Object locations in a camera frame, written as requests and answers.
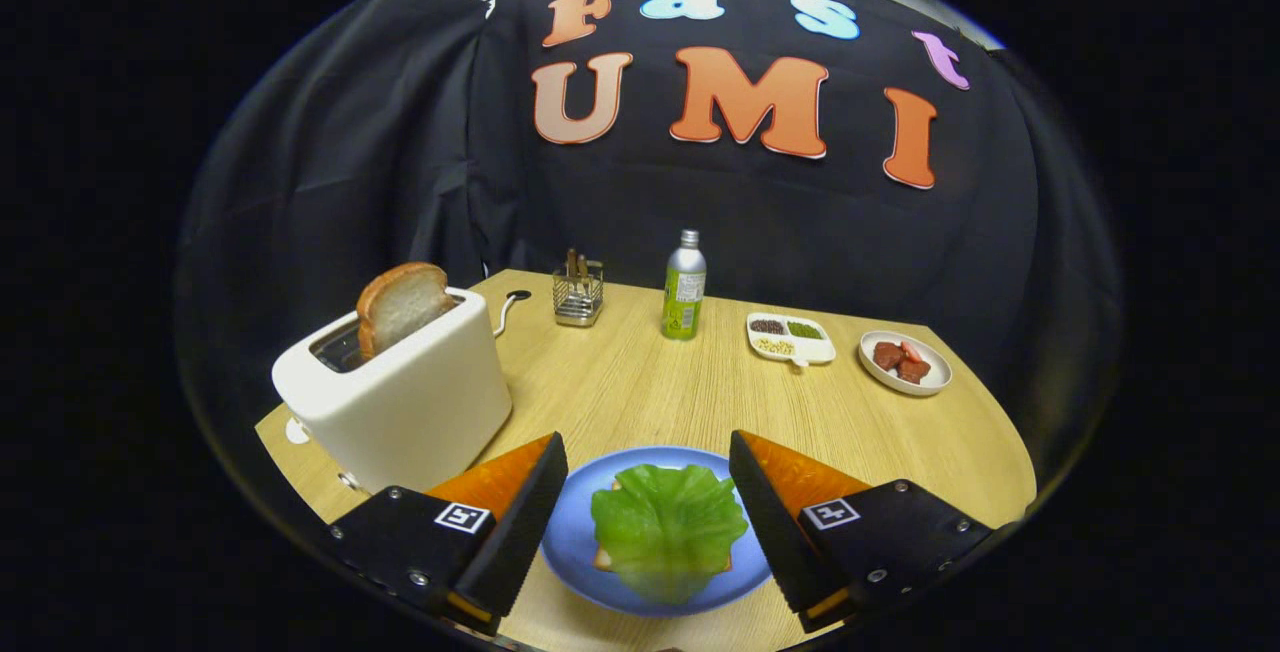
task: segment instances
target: blue letter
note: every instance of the blue letter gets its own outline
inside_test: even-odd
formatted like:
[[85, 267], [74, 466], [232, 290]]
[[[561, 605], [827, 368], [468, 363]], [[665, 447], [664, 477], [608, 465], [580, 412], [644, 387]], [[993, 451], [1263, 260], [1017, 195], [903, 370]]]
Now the blue letter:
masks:
[[796, 22], [809, 32], [831, 35], [837, 40], [852, 40], [861, 32], [854, 20], [858, 15], [847, 6], [832, 0], [791, 0], [800, 10]]
[[724, 9], [716, 0], [649, 0], [640, 6], [640, 14], [650, 19], [716, 19]]

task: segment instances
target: metal utensil holder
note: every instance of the metal utensil holder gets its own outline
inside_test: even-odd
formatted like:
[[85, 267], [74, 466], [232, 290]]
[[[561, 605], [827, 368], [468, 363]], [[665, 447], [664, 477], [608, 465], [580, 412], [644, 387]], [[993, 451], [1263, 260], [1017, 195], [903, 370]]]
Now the metal utensil holder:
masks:
[[570, 327], [591, 327], [604, 306], [604, 265], [588, 260], [586, 277], [568, 274], [564, 266], [552, 274], [552, 304], [556, 323]]

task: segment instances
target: toaster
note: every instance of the toaster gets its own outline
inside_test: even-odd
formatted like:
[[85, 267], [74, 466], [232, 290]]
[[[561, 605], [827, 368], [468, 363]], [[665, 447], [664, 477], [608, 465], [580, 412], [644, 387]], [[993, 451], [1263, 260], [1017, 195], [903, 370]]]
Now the toaster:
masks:
[[445, 293], [453, 309], [369, 361], [355, 311], [275, 360], [276, 392], [348, 484], [425, 492], [466, 470], [511, 415], [485, 298]]

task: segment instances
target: blue plate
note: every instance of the blue plate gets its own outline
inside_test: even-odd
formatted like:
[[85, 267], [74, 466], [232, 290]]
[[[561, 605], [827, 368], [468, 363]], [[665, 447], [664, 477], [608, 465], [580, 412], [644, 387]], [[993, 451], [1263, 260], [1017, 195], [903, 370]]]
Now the blue plate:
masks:
[[[690, 447], [636, 447], [622, 450], [588, 462], [572, 470], [564, 480], [559, 501], [543, 535], [543, 557], [561, 580], [591, 602], [618, 612], [644, 617], [680, 617], [696, 615], [728, 605], [744, 597], [772, 576], [764, 560], [764, 551], [755, 539], [755, 530], [748, 520], [746, 533], [733, 542], [730, 551], [733, 566], [727, 573], [712, 578], [705, 589], [686, 605], [660, 605], [631, 592], [618, 575], [591, 566], [595, 557], [595, 521], [591, 520], [591, 493], [609, 489], [613, 475], [636, 465], [681, 469], [701, 465], [727, 479], [728, 460], [703, 450]], [[739, 506], [742, 498], [737, 489], [733, 497]]]

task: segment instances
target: bottle label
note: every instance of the bottle label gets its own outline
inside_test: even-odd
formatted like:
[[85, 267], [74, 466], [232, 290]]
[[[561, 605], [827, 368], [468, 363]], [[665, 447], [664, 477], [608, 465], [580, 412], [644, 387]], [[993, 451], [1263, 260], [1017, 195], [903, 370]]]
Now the bottle label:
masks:
[[698, 330], [698, 314], [703, 306], [707, 273], [681, 274], [667, 268], [667, 298], [662, 310], [662, 328], [667, 337], [690, 339]]
[[707, 273], [677, 274], [676, 301], [698, 302], [703, 298], [703, 289], [707, 288]]

